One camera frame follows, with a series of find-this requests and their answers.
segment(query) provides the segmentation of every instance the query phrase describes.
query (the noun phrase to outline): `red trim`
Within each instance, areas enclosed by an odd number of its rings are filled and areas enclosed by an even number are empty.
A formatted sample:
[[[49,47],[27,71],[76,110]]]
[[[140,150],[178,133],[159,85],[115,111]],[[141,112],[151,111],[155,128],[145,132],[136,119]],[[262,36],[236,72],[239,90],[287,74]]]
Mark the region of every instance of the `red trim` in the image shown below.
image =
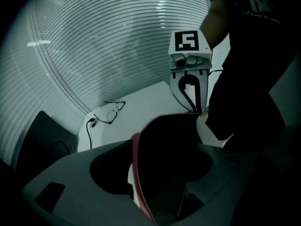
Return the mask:
[[[138,152],[138,140],[139,140],[140,133],[133,134],[131,139],[133,140],[133,175],[134,175],[134,182],[135,182],[135,187],[137,191],[137,197],[138,201],[140,204],[140,209],[142,212],[151,220],[155,221],[155,218],[153,217],[149,207],[146,204],[145,198],[143,196],[141,187],[140,187],[140,182],[139,182],[139,177],[138,177],[138,167],[137,167],[137,152]]]

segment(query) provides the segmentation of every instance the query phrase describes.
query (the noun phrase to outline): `person's arm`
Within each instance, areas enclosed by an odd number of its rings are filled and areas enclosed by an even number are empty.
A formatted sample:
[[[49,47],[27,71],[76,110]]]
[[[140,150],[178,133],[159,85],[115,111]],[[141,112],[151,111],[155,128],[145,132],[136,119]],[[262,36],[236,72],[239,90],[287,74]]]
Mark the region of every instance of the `person's arm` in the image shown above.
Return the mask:
[[[208,14],[200,27],[210,49],[217,46],[227,36],[230,17],[230,6],[227,0],[211,2]]]

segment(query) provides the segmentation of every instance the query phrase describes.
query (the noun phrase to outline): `eyeglasses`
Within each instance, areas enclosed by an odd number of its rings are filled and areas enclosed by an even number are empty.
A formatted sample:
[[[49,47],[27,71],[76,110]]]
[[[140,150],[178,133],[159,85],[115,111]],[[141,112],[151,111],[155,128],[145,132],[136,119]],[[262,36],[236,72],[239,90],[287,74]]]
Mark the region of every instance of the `eyeglasses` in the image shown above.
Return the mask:
[[[97,116],[95,114],[93,114],[99,121],[103,122],[103,123],[107,123],[107,124],[112,124],[113,121],[116,119],[117,117],[117,113],[118,111],[120,111],[124,105],[126,104],[125,101],[123,100],[118,100],[118,101],[113,101],[113,102],[108,102],[108,101],[105,101],[105,103],[116,103],[115,106],[116,106],[116,109],[117,111],[114,111],[114,110],[111,110],[107,113],[107,120],[108,121],[102,121],[100,119],[97,118]]]

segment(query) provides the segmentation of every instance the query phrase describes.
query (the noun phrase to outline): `black and white square marker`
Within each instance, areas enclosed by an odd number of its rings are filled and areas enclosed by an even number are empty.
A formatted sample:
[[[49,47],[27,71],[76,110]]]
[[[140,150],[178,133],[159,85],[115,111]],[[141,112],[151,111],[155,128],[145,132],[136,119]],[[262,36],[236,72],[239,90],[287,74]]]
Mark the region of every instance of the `black and white square marker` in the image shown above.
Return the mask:
[[[174,33],[175,50],[198,50],[198,32],[197,31],[184,31]]]

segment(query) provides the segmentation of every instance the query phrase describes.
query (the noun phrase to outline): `eyeglass frame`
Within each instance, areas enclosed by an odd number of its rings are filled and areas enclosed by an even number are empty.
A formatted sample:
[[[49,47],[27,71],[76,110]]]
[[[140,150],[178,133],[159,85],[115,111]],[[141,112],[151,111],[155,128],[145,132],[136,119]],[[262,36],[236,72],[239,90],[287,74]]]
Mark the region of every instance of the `eyeglass frame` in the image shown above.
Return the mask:
[[[93,114],[93,115],[94,115],[94,116],[96,117],[96,119],[98,119],[99,121],[111,125],[111,124],[113,123],[113,121],[116,119],[118,111],[121,111],[121,110],[122,110],[122,108],[124,107],[124,105],[126,104],[126,102],[123,101],[123,100],[121,100],[121,99],[119,99],[119,100],[113,101],[113,102],[105,101],[105,103],[116,103],[115,107],[116,107],[117,111],[110,110],[110,111],[108,111],[108,113],[107,113],[107,120],[108,120],[108,121],[102,121],[102,120],[100,120],[95,114]],[[120,109],[118,109],[117,103],[123,103],[123,105],[122,105],[122,107],[121,107]],[[113,119],[112,121],[110,121],[110,120],[108,119],[108,114],[109,114],[111,111],[113,111],[113,112],[116,113],[116,116],[114,117],[114,119]]]

